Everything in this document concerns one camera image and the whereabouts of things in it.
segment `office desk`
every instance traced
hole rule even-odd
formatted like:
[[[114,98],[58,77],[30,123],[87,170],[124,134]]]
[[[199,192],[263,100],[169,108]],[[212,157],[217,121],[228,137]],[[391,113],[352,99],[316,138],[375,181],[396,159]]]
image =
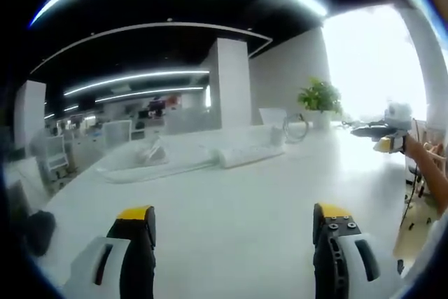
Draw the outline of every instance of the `office desk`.
[[[259,144],[268,127],[163,137],[177,144]],[[210,167],[166,178],[110,184],[102,160],[48,204],[57,229],[39,260],[58,286],[70,263],[123,209],[155,207],[155,298],[313,298],[312,215],[316,202],[347,208],[392,253],[405,196],[405,157],[372,150],[346,130],[311,131],[286,154],[233,169]]]

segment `table surface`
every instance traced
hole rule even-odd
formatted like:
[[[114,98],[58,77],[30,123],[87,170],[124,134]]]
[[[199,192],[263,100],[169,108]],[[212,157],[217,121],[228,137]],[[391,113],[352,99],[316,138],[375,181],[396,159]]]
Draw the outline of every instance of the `table surface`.
[[[262,126],[163,139],[180,151],[183,144],[229,148],[261,144],[269,132]],[[57,228],[37,263],[63,285],[73,259],[107,234],[117,214],[151,204],[155,298],[313,298],[316,202],[349,210],[392,253],[404,207],[405,157],[375,152],[373,145],[347,130],[311,131],[276,158],[127,184],[105,182],[96,172],[100,160],[48,203]]]

